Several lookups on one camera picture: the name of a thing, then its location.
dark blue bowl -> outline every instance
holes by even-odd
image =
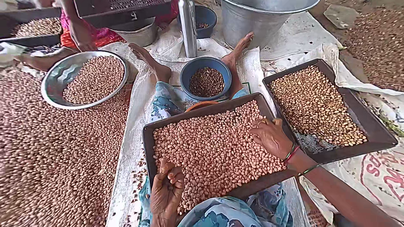
[[[222,74],[223,80],[225,82],[225,87],[220,94],[212,97],[199,97],[192,94],[189,90],[189,82],[191,80],[191,77],[196,73],[198,69],[205,67],[216,69]],[[223,63],[219,59],[213,57],[199,57],[188,62],[184,66],[184,68],[182,68],[179,81],[181,83],[182,90],[184,90],[184,92],[187,93],[187,95],[189,95],[191,98],[199,101],[211,101],[222,97],[229,90],[231,85],[231,72],[225,65],[225,63]]]
[[[195,18],[196,18],[196,24],[205,23],[209,25],[208,27],[197,28],[196,38],[197,39],[209,38],[212,35],[213,28],[217,23],[216,13],[213,10],[209,9],[208,7],[195,6]],[[179,14],[177,16],[177,23],[181,29],[181,19]]]

green bangle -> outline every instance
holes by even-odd
[[[298,176],[298,177],[303,176],[304,174],[306,174],[306,173],[312,171],[313,169],[315,169],[315,168],[317,168],[317,167],[319,167],[319,166],[320,166],[320,164],[317,164],[317,165],[315,165],[315,166],[312,166],[312,167],[308,168],[306,171],[304,171],[303,173],[299,173],[297,176]]]
[[[288,153],[288,155],[286,155],[286,158],[282,160],[282,162],[285,162],[294,152],[295,145],[292,145],[292,151]]]

woman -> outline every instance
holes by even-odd
[[[50,7],[54,0],[40,0],[38,4],[42,7]],[[171,13],[156,17],[156,23],[161,28],[167,25],[178,15],[178,4],[171,3]],[[61,24],[63,34],[60,36],[62,48],[53,54],[44,57],[32,57],[30,54],[19,56],[16,60],[26,62],[31,67],[48,71],[56,62],[78,52],[95,51],[100,47],[113,42],[125,42],[117,33],[108,28],[96,29],[85,20],[81,19],[76,10],[74,0],[58,0],[63,8]]]
[[[253,37],[249,33],[239,41],[234,51],[222,58],[222,61],[229,67],[232,75],[232,84],[229,89],[229,96],[232,98],[246,95],[238,78],[236,61],[242,51],[248,47]],[[144,60],[153,71],[157,79],[156,94],[153,102],[153,114],[151,122],[170,117],[181,113],[187,105],[184,103],[197,102],[191,99],[184,92],[169,85],[171,70],[167,66],[155,61],[147,50],[129,44],[137,58]],[[288,139],[282,130],[282,120],[275,119],[273,122],[260,122],[258,128],[253,128],[250,133],[254,135],[254,141],[265,148],[267,152],[284,160],[291,153],[293,143]],[[153,215],[151,226],[175,226],[177,208],[179,206],[182,192],[184,191],[184,175],[181,167],[175,167],[166,159],[160,159],[160,171],[154,177],[153,188],[151,189],[150,211]],[[358,227],[398,227],[395,220],[372,204],[357,191],[350,188],[343,181],[319,166],[314,160],[307,156],[302,150],[297,149],[288,160],[288,168],[292,168],[309,179],[332,203],[335,208],[347,219]],[[291,226],[288,212],[283,212],[281,226]],[[272,220],[259,219],[253,210],[244,201],[225,196],[223,198],[211,198],[196,205],[182,219],[179,226],[280,226]]]

bangle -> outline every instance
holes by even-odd
[[[306,174],[306,173],[312,171],[313,169],[315,169],[315,168],[317,168],[317,167],[319,167],[319,166],[320,166],[320,164],[317,164],[317,165],[315,165],[315,166],[312,166],[312,167],[308,168],[306,171],[304,171],[303,173],[299,173],[297,176],[298,176],[298,177],[303,176],[304,174]]]
[[[299,149],[299,146],[296,146],[295,148],[292,147],[292,151],[286,155],[286,158],[282,160],[284,163],[288,163],[289,159],[296,153],[297,149]]]

red thread bracelet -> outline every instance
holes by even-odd
[[[288,161],[290,160],[290,158],[296,153],[297,149],[299,149],[300,146],[296,146],[295,149],[293,150],[293,152],[289,155],[289,157],[287,159],[284,160],[284,163],[288,163]]]

